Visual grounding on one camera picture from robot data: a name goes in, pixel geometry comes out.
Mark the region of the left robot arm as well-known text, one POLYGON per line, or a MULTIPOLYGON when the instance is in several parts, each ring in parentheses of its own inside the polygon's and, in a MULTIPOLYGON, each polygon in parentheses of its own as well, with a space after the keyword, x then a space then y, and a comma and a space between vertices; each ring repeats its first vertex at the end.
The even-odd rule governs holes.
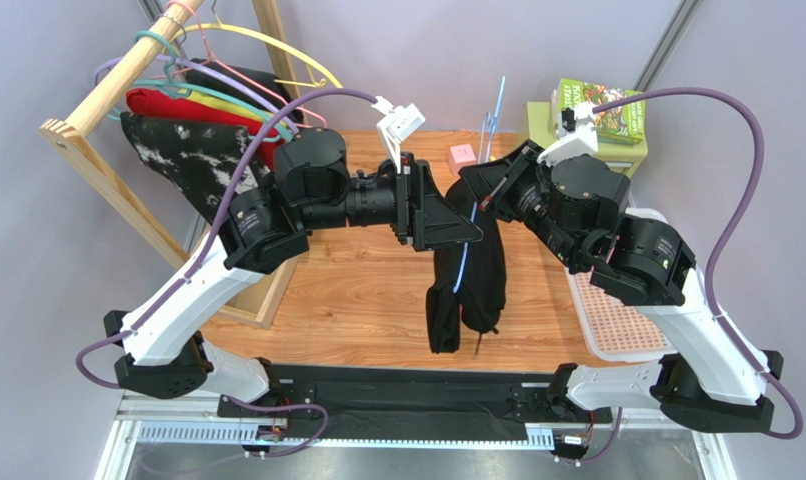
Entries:
POLYGON ((205 390, 244 402, 274 386, 270 364, 214 346, 202 325, 247 287, 305 253, 316 230, 387 225, 417 251, 481 240, 482 230, 439 192, 429 165, 411 155, 351 175, 335 130, 299 133, 274 153, 257 187, 235 196, 221 226, 148 303, 113 311, 105 326, 124 353, 119 387, 158 399, 205 390))

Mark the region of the wooden clothes rack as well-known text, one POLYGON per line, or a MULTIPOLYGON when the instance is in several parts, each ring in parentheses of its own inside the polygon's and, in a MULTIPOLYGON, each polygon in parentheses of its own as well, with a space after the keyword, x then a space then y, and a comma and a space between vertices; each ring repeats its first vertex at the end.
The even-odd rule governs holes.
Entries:
MULTIPOLYGON (((196 13, 201 1, 183 2, 196 13)), ((277 3, 254 1, 259 31, 286 42, 277 3)), ((180 5, 169 6, 165 13, 153 19, 148 29, 171 40, 186 28, 190 13, 180 5)), ((185 248, 151 214, 145 204, 109 166, 89 143, 87 136, 124 98, 124 93, 154 61, 164 48, 154 40, 143 37, 64 120, 48 119, 39 128, 40 134, 75 168, 75 170, 173 267, 181 267, 189 258, 185 248)), ((322 75, 300 60, 267 46, 274 73, 284 81, 293 96, 302 88, 329 86, 322 75)), ((261 329, 271 327, 278 307, 298 265, 296 258, 287 260, 273 274, 250 287, 222 307, 218 316, 261 329)))

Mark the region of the black garment on rack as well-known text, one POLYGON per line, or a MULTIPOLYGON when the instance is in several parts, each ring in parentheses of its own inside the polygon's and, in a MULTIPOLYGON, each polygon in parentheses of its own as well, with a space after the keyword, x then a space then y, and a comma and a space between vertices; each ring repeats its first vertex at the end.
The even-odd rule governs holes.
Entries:
MULTIPOLYGON (((232 78, 235 81, 242 82, 240 80, 237 80, 231 73, 224 71, 219 65, 208 64, 208 65, 206 65, 206 67, 211 69, 211 70, 217 71, 217 72, 221 73, 222 75, 224 75, 226 77, 232 78)), ((252 70, 252 69, 238 67, 238 66, 231 66, 231 67, 237 67, 238 69, 243 70, 245 75, 253 77, 257 82, 264 83, 268 87, 274 87, 274 84, 272 82, 272 76, 275 76, 278 79, 278 77, 276 75, 274 75, 272 73, 269 73, 269 72, 252 70)), ((241 101, 244 101, 246 103, 256 105, 256 103, 249 96, 244 94, 243 92, 239 91, 238 89, 236 89, 236 88, 234 88, 234 87, 232 87, 230 85, 227 85, 226 83, 224 83, 223 81, 221 81, 219 79, 215 79, 215 78, 213 78, 213 77, 211 77, 211 76, 209 76, 207 74, 204 74, 204 73, 202 73, 202 72, 200 72, 198 70, 190 69, 188 72, 186 72, 184 74, 184 76, 185 76, 185 79, 190 84, 200 85, 200 86, 212 89, 212 90, 217 90, 217 91, 220 91, 220 92, 225 93, 227 95, 231 95, 231 96, 233 96, 233 97, 235 97, 235 98, 237 98, 237 99, 239 99, 241 101)), ((283 96, 289 94, 289 92, 286 90, 286 88, 285 88, 285 91, 283 91, 282 87, 279 87, 279 90, 281 91, 281 94, 283 96)), ((266 97, 266 94, 263 93, 263 92, 260 92, 260 93, 257 93, 257 94, 259 96, 261 96, 262 98, 264 98, 264 99, 266 97)))

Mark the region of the white plastic basket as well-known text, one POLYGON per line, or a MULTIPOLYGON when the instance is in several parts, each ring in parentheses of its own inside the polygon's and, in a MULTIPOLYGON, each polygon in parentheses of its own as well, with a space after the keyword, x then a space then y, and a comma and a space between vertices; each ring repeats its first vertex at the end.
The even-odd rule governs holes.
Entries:
POLYGON ((593 286, 590 272, 564 273, 585 344, 596 358, 646 363, 677 352, 651 320, 593 286))

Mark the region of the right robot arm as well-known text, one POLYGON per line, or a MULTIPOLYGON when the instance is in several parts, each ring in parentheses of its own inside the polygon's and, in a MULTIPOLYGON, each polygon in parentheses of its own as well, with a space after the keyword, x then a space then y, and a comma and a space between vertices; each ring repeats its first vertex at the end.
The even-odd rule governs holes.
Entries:
POLYGON ((581 154, 548 165, 522 143, 461 170, 482 211, 523 223, 572 274, 649 319, 672 352, 643 364, 555 371, 549 393, 577 408, 643 408, 705 433, 771 430, 769 380, 783 359, 757 351, 712 313, 695 255, 667 222, 627 209, 630 181, 581 154))

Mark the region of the green drawer box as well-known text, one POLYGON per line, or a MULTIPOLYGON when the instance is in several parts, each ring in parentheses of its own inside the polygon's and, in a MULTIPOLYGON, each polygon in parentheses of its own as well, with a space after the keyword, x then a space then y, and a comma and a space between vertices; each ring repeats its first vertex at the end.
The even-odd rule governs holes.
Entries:
MULTIPOLYGON (((519 142, 530 139, 542 148, 557 141, 552 125, 552 107, 549 102, 530 101, 524 104, 516 138, 519 142)), ((630 177, 647 158, 648 152, 648 145, 645 141, 637 145, 600 141, 594 157, 605 162, 611 170, 630 177)))

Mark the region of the yellow garment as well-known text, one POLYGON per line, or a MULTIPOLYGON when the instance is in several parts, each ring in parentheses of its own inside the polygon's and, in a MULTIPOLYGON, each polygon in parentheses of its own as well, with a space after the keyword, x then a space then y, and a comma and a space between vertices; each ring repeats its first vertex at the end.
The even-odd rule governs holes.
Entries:
POLYGON ((243 125, 256 133, 272 113, 250 106, 249 108, 199 91, 191 91, 187 100, 216 110, 214 118, 230 125, 243 125))

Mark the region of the plain black trousers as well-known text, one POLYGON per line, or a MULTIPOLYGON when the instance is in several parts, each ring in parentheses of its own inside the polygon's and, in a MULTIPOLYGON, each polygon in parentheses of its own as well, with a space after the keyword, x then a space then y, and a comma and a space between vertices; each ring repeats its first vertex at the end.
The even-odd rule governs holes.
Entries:
POLYGON ((483 238, 434 252, 434 283, 426 292, 426 326, 429 347, 435 354, 457 351, 463 326, 479 335, 496 334, 506 306, 506 259, 497 220, 474 209, 474 196, 461 180, 449 188, 445 198, 473 220, 483 238))

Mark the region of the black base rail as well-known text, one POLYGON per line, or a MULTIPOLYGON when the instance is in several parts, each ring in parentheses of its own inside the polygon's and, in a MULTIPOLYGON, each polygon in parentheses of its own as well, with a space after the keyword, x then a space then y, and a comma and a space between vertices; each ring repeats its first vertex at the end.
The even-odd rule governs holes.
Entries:
POLYGON ((609 426, 609 408, 588 412, 549 392, 550 374, 278 365, 272 388, 240 406, 222 397, 221 418, 258 419, 257 440, 376 442, 402 446, 444 444, 470 448, 527 444, 579 457, 563 434, 539 437, 545 428, 609 426))

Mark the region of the green comic book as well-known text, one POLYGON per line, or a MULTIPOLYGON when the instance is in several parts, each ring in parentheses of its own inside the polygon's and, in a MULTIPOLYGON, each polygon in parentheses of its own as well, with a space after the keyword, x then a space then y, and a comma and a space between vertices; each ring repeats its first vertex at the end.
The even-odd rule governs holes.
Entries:
MULTIPOLYGON (((639 91, 561 78, 551 94, 555 136, 560 138, 567 133, 562 124, 563 110, 574 109, 585 102, 605 105, 638 94, 639 91)), ((645 109, 645 102, 640 101, 598 113, 594 124, 599 140, 619 144, 641 143, 645 139, 645 109)))

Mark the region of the black white-patterned trousers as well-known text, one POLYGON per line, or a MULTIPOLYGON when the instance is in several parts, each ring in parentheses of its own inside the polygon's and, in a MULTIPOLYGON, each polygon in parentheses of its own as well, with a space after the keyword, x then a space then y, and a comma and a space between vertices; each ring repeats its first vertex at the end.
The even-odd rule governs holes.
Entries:
POLYGON ((149 169, 172 183, 211 224, 251 143, 244 126, 120 115, 123 133, 149 169))

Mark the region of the pink cube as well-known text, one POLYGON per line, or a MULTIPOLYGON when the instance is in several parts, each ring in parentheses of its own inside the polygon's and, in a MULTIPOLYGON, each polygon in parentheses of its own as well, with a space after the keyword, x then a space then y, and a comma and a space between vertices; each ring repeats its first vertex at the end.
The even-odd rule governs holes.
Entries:
POLYGON ((448 166, 450 172, 458 176, 459 171, 477 163, 477 153, 471 144, 454 145, 449 148, 448 166))

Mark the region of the red garment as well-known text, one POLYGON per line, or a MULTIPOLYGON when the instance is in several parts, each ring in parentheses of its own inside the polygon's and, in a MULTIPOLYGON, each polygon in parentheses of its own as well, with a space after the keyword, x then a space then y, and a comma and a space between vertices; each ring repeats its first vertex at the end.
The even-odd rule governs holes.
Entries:
POLYGON ((135 88, 128 91, 125 94, 125 97, 126 105, 129 107, 129 109, 133 113, 142 116, 245 127, 251 136, 257 134, 261 129, 260 128, 256 133, 252 133, 251 130, 246 126, 222 123, 214 118, 216 110, 208 109, 202 105, 187 100, 187 98, 172 99, 166 94, 157 90, 135 88))

